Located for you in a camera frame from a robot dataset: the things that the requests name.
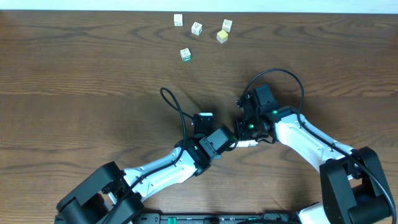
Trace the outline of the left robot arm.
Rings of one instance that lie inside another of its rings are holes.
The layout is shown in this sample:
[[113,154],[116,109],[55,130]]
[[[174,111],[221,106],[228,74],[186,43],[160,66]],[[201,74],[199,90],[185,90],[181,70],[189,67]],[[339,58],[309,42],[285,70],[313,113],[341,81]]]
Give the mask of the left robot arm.
[[222,126],[209,136],[181,140],[170,154],[143,166],[120,169],[109,162],[59,201],[58,214],[66,223],[129,223],[141,213],[146,199],[201,175],[236,142]]

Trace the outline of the white block red bug drawing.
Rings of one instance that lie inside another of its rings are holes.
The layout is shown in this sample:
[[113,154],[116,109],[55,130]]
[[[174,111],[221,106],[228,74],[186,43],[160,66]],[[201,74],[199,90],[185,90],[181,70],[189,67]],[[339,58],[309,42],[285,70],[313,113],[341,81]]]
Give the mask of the white block red bug drawing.
[[238,141],[236,143],[236,147],[248,147],[249,146],[249,141]]

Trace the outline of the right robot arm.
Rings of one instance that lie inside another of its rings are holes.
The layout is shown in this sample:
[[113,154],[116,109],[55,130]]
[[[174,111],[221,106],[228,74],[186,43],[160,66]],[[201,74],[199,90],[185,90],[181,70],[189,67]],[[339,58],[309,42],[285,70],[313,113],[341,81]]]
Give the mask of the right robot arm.
[[242,106],[240,141],[279,142],[300,154],[320,174],[322,201],[292,214],[291,223],[376,223],[397,212],[378,155],[329,137],[291,106]]

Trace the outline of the acorn picture wooden block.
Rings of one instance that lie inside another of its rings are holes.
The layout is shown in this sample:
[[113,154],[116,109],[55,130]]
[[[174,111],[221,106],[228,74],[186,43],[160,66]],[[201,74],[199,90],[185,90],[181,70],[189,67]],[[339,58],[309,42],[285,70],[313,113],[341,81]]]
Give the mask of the acorn picture wooden block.
[[248,146],[257,146],[258,142],[255,140],[249,141]]

